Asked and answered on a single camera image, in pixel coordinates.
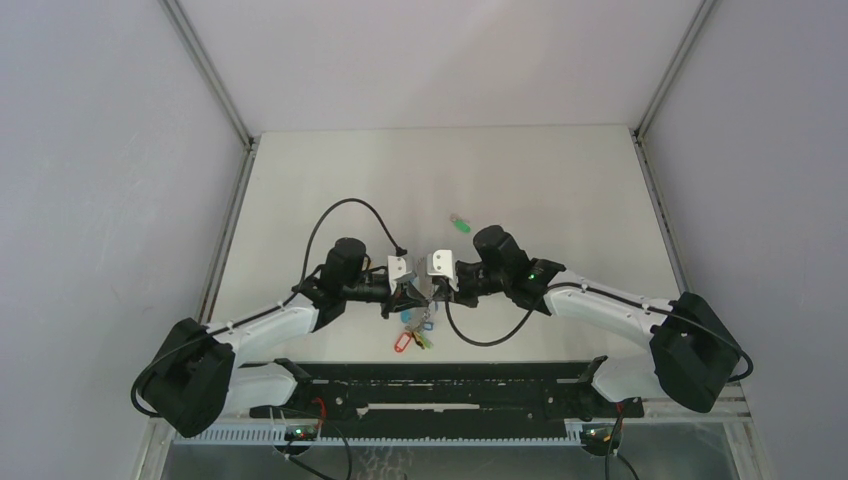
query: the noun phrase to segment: black cable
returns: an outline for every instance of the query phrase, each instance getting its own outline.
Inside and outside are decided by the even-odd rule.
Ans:
[[[321,271],[321,269],[323,269],[323,268],[324,268],[324,265],[318,265],[317,267],[315,267],[315,270],[312,270],[312,273],[310,273],[309,275],[307,275],[307,276],[306,276],[306,278],[312,278],[312,277],[314,277],[314,276],[315,276],[315,275],[317,275],[317,274],[318,274],[318,272],[320,272],[320,271]],[[305,279],[303,279],[303,280],[300,282],[300,284],[298,284],[298,288],[294,289],[294,291],[292,292],[292,294],[291,294],[291,295],[289,295],[289,298],[287,298],[287,299],[283,300],[283,306],[284,306],[284,307],[285,307],[285,306],[287,306],[288,304],[290,304],[290,303],[291,303],[291,301],[292,301],[292,300],[294,300],[294,297],[296,297],[296,296],[297,296],[297,294],[298,294],[298,293],[300,293],[300,289],[301,289],[301,287],[303,287],[303,282],[305,282],[305,281],[306,281],[306,278],[305,278]]]
[[[447,285],[447,280],[443,279],[442,285],[445,288],[449,288],[448,285]],[[494,347],[495,345],[500,345],[500,344],[504,343],[505,341],[509,340],[510,338],[515,336],[515,334],[518,333],[518,331],[521,330],[522,327],[524,327],[524,324],[527,323],[527,320],[530,318],[530,315],[533,313],[533,311],[536,309],[536,307],[539,306],[539,304],[542,302],[542,300],[545,299],[546,293],[548,293],[549,291],[551,291],[554,288],[575,287],[575,286],[580,287],[579,284],[572,283],[572,282],[555,283],[553,285],[548,286],[548,288],[545,290],[545,293],[540,295],[539,298],[537,298],[536,301],[533,302],[533,305],[530,307],[529,310],[527,310],[527,313],[524,314],[524,317],[521,318],[521,321],[518,322],[518,325],[516,325],[515,328],[513,328],[509,333],[507,333],[503,337],[501,337],[497,340],[492,340],[491,342],[480,342],[480,341],[477,341],[477,340],[473,340],[471,338],[466,337],[465,334],[460,332],[459,328],[457,328],[457,326],[456,326],[456,323],[454,323],[454,321],[453,321],[453,316],[451,316],[450,301],[448,301],[448,300],[445,300],[445,315],[447,315],[448,323],[450,324],[454,333],[456,333],[456,335],[459,338],[461,338],[462,341],[464,341],[465,343],[469,343],[471,345],[474,345],[475,347]]]
[[[628,398],[622,402],[621,411],[618,412],[618,418],[615,419],[615,424],[612,426],[612,433],[610,433],[609,445],[607,445],[607,454],[604,455],[604,479],[609,480],[609,457],[612,456],[612,445],[615,443],[615,436],[621,432],[621,426],[624,424],[624,414],[627,411],[627,407],[633,403],[632,398]]]
[[[631,465],[630,462],[628,462],[626,458],[624,458],[624,455],[619,453],[619,454],[616,455],[616,457],[618,457],[618,459],[621,460],[621,463],[623,463],[624,466],[627,467],[628,470],[630,470],[630,473],[633,474],[633,480],[640,480],[639,474],[636,473],[636,469],[633,468],[633,465]]]
[[[238,322],[233,323],[232,328],[240,327],[240,326],[244,325],[245,323],[252,322],[252,321],[254,321],[258,318],[264,317],[265,315],[268,315],[269,313],[274,313],[277,310],[280,310],[280,308],[281,307],[279,305],[274,305],[273,307],[271,307],[271,308],[269,308],[265,311],[259,312],[255,315],[251,315],[251,316],[249,316],[249,317],[247,317],[243,320],[239,320]],[[230,329],[230,327],[223,327],[223,328],[219,328],[218,330],[215,330],[215,331],[212,331],[212,332],[203,332],[203,334],[199,335],[197,338],[189,340],[186,343],[183,343],[182,345],[169,350],[168,352],[158,356],[152,362],[147,364],[147,366],[144,367],[144,370],[142,370],[141,373],[139,373],[138,376],[135,378],[135,381],[133,382],[132,388],[130,390],[130,402],[132,402],[133,408],[135,408],[136,411],[138,411],[139,413],[141,413],[143,415],[147,415],[148,417],[151,417],[151,418],[161,417],[161,415],[159,415],[158,413],[142,407],[141,404],[138,401],[138,390],[141,387],[142,378],[144,376],[146,376],[148,373],[150,373],[150,370],[152,370],[153,367],[155,367],[161,361],[165,360],[166,358],[170,357],[171,355],[174,355],[175,353],[179,352],[180,350],[182,350],[186,347],[189,347],[191,345],[194,345],[195,343],[200,343],[203,340],[206,340],[207,338],[214,337],[215,335],[218,335],[219,333],[224,333],[229,329]]]
[[[639,302],[636,302],[636,301],[633,301],[633,300],[628,300],[628,299],[621,297],[619,295],[616,295],[614,293],[610,293],[610,292],[607,292],[607,291],[604,291],[604,290],[599,290],[595,287],[587,287],[586,291],[591,292],[591,293],[597,293],[598,295],[602,295],[604,297],[610,298],[612,300],[623,303],[625,305],[630,305],[631,307],[642,308],[642,304],[639,303]],[[733,349],[736,352],[737,355],[744,358],[745,364],[746,364],[745,371],[740,373],[739,375],[734,375],[734,376],[728,378],[727,379],[728,382],[738,382],[739,380],[743,380],[745,378],[748,378],[749,376],[751,376],[752,373],[754,373],[754,361],[751,360],[751,356],[748,355],[748,353],[745,352],[745,350],[743,350],[742,347],[740,347],[737,343],[731,342],[730,340],[724,338],[724,336],[719,335],[715,331],[701,325],[700,323],[697,323],[694,320],[686,318],[682,315],[678,315],[674,312],[670,312],[670,311],[667,311],[667,310],[663,310],[663,309],[651,307],[651,306],[648,307],[648,311],[653,312],[653,313],[659,313],[660,315],[665,315],[665,316],[676,318],[680,321],[683,321],[683,322],[687,323],[688,325],[691,325],[691,326],[701,330],[702,332],[706,333],[707,335],[710,335],[711,337],[715,338],[719,342],[722,342],[725,345],[729,346],[731,349]]]
[[[734,376],[728,378],[727,379],[728,382],[738,382],[739,380],[743,380],[743,379],[750,377],[751,374],[754,373],[754,361],[751,360],[751,357],[748,355],[747,352],[745,352],[745,350],[742,350],[742,347],[735,344],[734,342],[731,342],[730,340],[728,340],[728,339],[724,338],[723,336],[715,333],[714,331],[710,330],[709,328],[707,328],[707,327],[705,327],[705,326],[703,326],[699,323],[696,323],[696,322],[694,322],[694,321],[692,321],[692,320],[690,320],[686,317],[678,315],[676,313],[667,312],[665,310],[661,310],[659,308],[654,308],[654,307],[648,307],[648,311],[651,311],[651,312],[654,312],[654,313],[659,313],[661,315],[668,315],[669,317],[673,317],[673,318],[676,318],[676,319],[681,320],[683,322],[686,322],[687,324],[692,325],[693,327],[699,328],[699,329],[703,330],[704,332],[712,335],[713,338],[715,338],[716,340],[721,341],[722,343],[726,344],[727,346],[729,346],[730,348],[735,350],[736,353],[740,357],[745,359],[745,363],[747,364],[747,367],[745,368],[745,371],[740,373],[739,375],[734,375]]]
[[[495,346],[495,345],[500,345],[501,343],[509,340],[516,333],[518,333],[518,331],[521,330],[521,328],[527,322],[527,319],[530,318],[530,314],[533,313],[533,310],[536,309],[536,307],[539,305],[539,302],[544,298],[544,296],[549,291],[551,291],[552,289],[559,288],[559,287],[573,287],[573,288],[579,288],[581,290],[583,289],[583,285],[578,284],[578,283],[574,283],[574,282],[563,282],[563,283],[555,283],[553,285],[550,285],[545,290],[545,293],[543,293],[542,296],[539,297],[536,300],[536,302],[533,304],[533,306],[527,311],[527,313],[524,315],[524,317],[521,319],[521,321],[518,322],[518,325],[516,325],[516,327],[511,332],[509,332],[505,336],[503,336],[503,337],[501,337],[497,340],[493,340],[491,342],[479,342],[479,341],[476,341],[476,340],[472,340],[472,339],[466,337],[462,332],[460,332],[459,329],[456,327],[456,324],[454,323],[453,318],[451,317],[450,302],[448,302],[448,301],[445,301],[445,314],[448,317],[448,323],[450,323],[451,328],[457,334],[457,336],[459,336],[459,338],[461,338],[463,341],[465,341],[466,343],[469,343],[471,345],[477,346],[477,347],[492,347],[492,346]],[[633,300],[628,300],[628,299],[626,299],[622,296],[619,296],[619,295],[616,295],[614,293],[610,293],[610,292],[607,292],[607,291],[604,291],[604,290],[599,290],[595,287],[587,286],[586,291],[590,292],[590,293],[596,293],[598,295],[602,295],[604,297],[610,298],[612,300],[623,303],[625,305],[629,305],[629,306],[634,307],[634,308],[640,308],[640,309],[642,308],[642,304],[639,303],[639,302],[636,302],[636,301],[633,301]],[[738,382],[739,380],[743,380],[745,378],[748,378],[754,372],[754,361],[751,359],[751,356],[748,355],[748,353],[745,352],[745,350],[743,350],[742,347],[740,347],[735,342],[732,342],[732,341],[726,339],[724,336],[719,335],[718,333],[714,332],[713,330],[701,325],[700,323],[695,322],[694,320],[686,318],[682,315],[678,315],[676,313],[666,311],[666,310],[662,310],[662,309],[659,309],[659,308],[656,308],[656,307],[648,307],[648,311],[653,312],[653,313],[658,313],[658,314],[661,314],[661,315],[666,315],[666,316],[681,320],[681,321],[703,331],[704,333],[712,336],[713,338],[724,343],[725,345],[729,346],[730,348],[732,348],[736,352],[737,355],[739,355],[740,357],[745,359],[745,363],[746,363],[745,371],[740,373],[739,375],[734,375],[734,376],[728,378],[727,379],[728,382]]]
[[[402,257],[407,254],[407,251],[400,247],[397,244],[392,234],[389,232],[389,228],[386,227],[386,223],[383,221],[383,218],[380,217],[380,214],[377,213],[377,210],[374,209],[368,202],[359,198],[345,198],[344,200],[339,200],[338,202],[330,205],[330,208],[324,211],[321,215],[321,218],[318,219],[318,223],[315,224],[315,227],[312,228],[312,233],[309,235],[309,241],[306,242],[306,254],[303,256],[303,268],[300,272],[300,282],[298,282],[297,287],[295,287],[294,292],[295,295],[303,286],[303,282],[306,281],[306,268],[309,265],[309,252],[312,250],[312,241],[315,240],[315,234],[318,233],[318,228],[324,223],[324,219],[327,218],[327,215],[330,214],[333,210],[335,210],[338,206],[344,205],[345,203],[358,203],[360,205],[365,206],[368,210],[371,210],[371,213],[377,218],[377,221],[380,222],[380,226],[383,227],[383,231],[386,232],[386,236],[389,238],[389,241],[392,242],[392,245],[395,247],[395,255],[398,257]],[[289,300],[283,302],[283,306],[288,305],[288,302],[294,298],[294,295],[289,297]]]
[[[303,287],[303,282],[305,282],[307,278],[315,276],[321,270],[322,266],[318,265],[317,267],[315,267],[315,270],[313,270],[313,272],[311,274],[309,274],[308,277],[306,275],[306,268],[307,268],[307,264],[309,263],[309,252],[310,252],[310,250],[312,250],[312,241],[315,239],[315,234],[318,233],[318,227],[321,226],[321,223],[324,222],[324,219],[327,218],[327,215],[329,215],[330,212],[335,210],[336,207],[338,207],[339,205],[343,205],[345,203],[351,203],[351,202],[359,203],[361,205],[364,205],[369,210],[371,210],[371,213],[373,213],[374,216],[377,217],[377,221],[380,222],[380,226],[383,227],[383,231],[386,232],[386,236],[389,238],[389,241],[392,243],[392,245],[394,245],[396,255],[399,256],[399,257],[406,255],[407,251],[402,249],[397,244],[394,237],[392,237],[392,234],[389,232],[388,227],[386,227],[386,223],[383,222],[382,217],[380,217],[380,214],[377,213],[377,211],[374,209],[374,207],[372,207],[370,204],[368,204],[368,202],[361,200],[361,199],[358,199],[358,198],[345,198],[344,200],[339,200],[338,202],[331,205],[330,208],[328,208],[326,211],[324,211],[324,214],[321,215],[321,218],[318,219],[318,223],[316,223],[315,227],[312,229],[312,233],[309,235],[309,241],[306,244],[306,255],[304,255],[304,258],[303,258],[303,270],[301,271],[301,274],[300,274],[300,281],[298,282],[297,287],[294,289],[292,294],[285,301],[283,301],[282,307],[285,307],[292,300],[294,300],[294,297],[297,296],[300,289]],[[274,307],[272,307],[269,310],[258,313],[256,315],[248,317],[244,320],[240,320],[238,322],[235,322],[233,324],[232,328],[240,327],[241,325],[244,325],[247,322],[256,320],[257,318],[263,317],[263,316],[265,316],[269,313],[273,313],[277,310],[280,310],[282,307],[279,306],[279,305],[275,305]],[[215,330],[214,332],[206,332],[203,335],[200,335],[197,338],[190,340],[190,341],[174,348],[173,350],[171,350],[171,351],[169,351],[169,352],[167,352],[163,355],[160,355],[158,358],[156,358],[152,362],[150,362],[146,367],[144,367],[144,370],[141,371],[141,373],[138,375],[138,377],[136,377],[135,381],[132,384],[132,388],[130,390],[130,402],[132,403],[133,408],[135,408],[138,412],[142,413],[143,415],[147,415],[148,417],[152,417],[152,418],[160,417],[160,415],[158,413],[151,411],[151,410],[148,410],[148,409],[144,408],[143,406],[141,406],[141,404],[138,401],[137,393],[138,393],[138,390],[141,386],[142,377],[147,375],[150,372],[150,370],[153,369],[153,367],[155,367],[157,364],[159,364],[159,362],[168,358],[171,355],[174,355],[175,353],[179,352],[183,348],[186,348],[188,346],[194,345],[195,343],[201,342],[208,337],[214,337],[215,335],[218,335],[219,333],[223,333],[227,330],[229,330],[229,327],[221,328],[221,329]]]
[[[345,476],[345,480],[350,480],[351,475],[353,475],[353,452],[350,449],[350,443],[348,443],[347,437],[344,436],[344,433],[342,433],[341,429],[339,427],[337,427],[335,424],[333,424],[332,422],[330,422],[329,420],[327,420],[326,417],[322,417],[321,415],[315,415],[314,413],[304,412],[302,410],[295,410],[294,408],[287,408],[287,407],[278,407],[278,408],[282,412],[290,412],[290,413],[295,413],[295,414],[298,414],[298,415],[306,415],[307,417],[311,417],[311,418],[317,418],[318,420],[321,420],[323,423],[326,423],[327,425],[333,427],[333,430],[338,432],[339,437],[342,439],[342,443],[344,443],[344,446],[345,446],[345,453],[347,454],[347,475]],[[286,454],[286,450],[288,450],[288,448],[291,444],[292,444],[292,441],[289,441],[289,443],[286,444],[286,447],[283,449],[283,454],[288,455],[288,454]],[[315,470],[314,468],[310,467],[309,465],[306,465],[305,463],[301,462],[300,460],[296,459],[295,457],[292,457],[291,455],[288,455],[286,457],[286,459],[289,460],[290,462],[294,463],[298,467],[306,470],[307,472],[309,472],[309,473],[311,473],[311,474],[313,474],[313,475],[315,475],[319,478],[322,478],[324,480],[335,480],[333,477],[329,477],[327,475],[324,475],[323,473]]]

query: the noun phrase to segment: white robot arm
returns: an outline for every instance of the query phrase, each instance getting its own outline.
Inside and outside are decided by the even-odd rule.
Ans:
[[[712,409],[728,381],[750,374],[747,354],[703,298],[684,292],[677,300],[646,298],[615,290],[543,259],[530,259],[515,239],[499,226],[484,228],[474,236],[482,259],[477,263],[453,262],[449,250],[428,256],[428,274],[442,277],[441,294],[454,331],[468,343],[493,346],[514,335],[532,311],[589,322],[627,338],[645,352],[626,358],[596,358],[587,382],[604,398],[667,395],[696,412]],[[450,303],[468,307],[478,297],[504,293],[528,311],[506,337],[477,342],[463,335],[450,313]],[[748,371],[731,377],[740,358]]]
[[[201,326],[190,318],[178,322],[133,383],[133,405],[192,437],[220,415],[285,404],[305,372],[286,360],[240,367],[265,360],[263,354],[275,345],[323,328],[344,312],[348,301],[380,303],[385,317],[427,305],[408,282],[413,272],[402,257],[389,257],[392,268],[383,267],[385,273],[380,268],[363,271],[366,257],[362,242],[340,239],[320,267],[320,278],[305,278],[289,300],[226,324]],[[137,396],[155,412],[141,406]]]
[[[468,343],[502,343],[533,311],[587,321],[642,346],[645,353],[598,357],[581,381],[611,402],[666,394],[698,412],[710,411],[725,383],[740,378],[730,378],[740,357],[749,363],[745,375],[750,373],[750,359],[697,295],[650,299],[596,284],[559,263],[529,259],[499,226],[478,232],[474,246],[480,262],[454,262],[451,251],[439,250],[428,257],[427,269],[440,285],[436,300],[446,302],[451,327]],[[305,372],[285,359],[239,367],[263,360],[270,347],[323,328],[344,313],[348,301],[380,303],[384,317],[427,306],[428,299],[408,281],[414,274],[402,257],[389,257],[386,273],[379,268],[363,271],[366,257],[362,242],[340,239],[319,267],[320,278],[305,278],[289,300],[237,322],[206,327],[192,319],[177,323],[134,382],[133,405],[163,416],[191,437],[221,414],[285,404],[302,377],[308,377]],[[475,307],[480,296],[496,293],[527,310],[524,320],[501,340],[465,337],[453,322],[450,303]],[[142,407],[137,396],[156,411]]]

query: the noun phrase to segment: white wall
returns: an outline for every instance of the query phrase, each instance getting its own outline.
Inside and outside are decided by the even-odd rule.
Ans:
[[[635,127],[699,0],[184,0],[254,134]]]
[[[725,1],[649,135],[778,478],[844,478],[848,3]]]
[[[241,147],[157,2],[2,10],[0,478],[127,478]]]

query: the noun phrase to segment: key tag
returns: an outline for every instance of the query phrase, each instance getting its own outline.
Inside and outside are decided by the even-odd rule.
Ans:
[[[397,342],[395,342],[395,351],[397,353],[403,353],[403,351],[406,350],[406,347],[408,347],[411,342],[412,334],[406,331],[401,333],[400,337],[398,337]]]

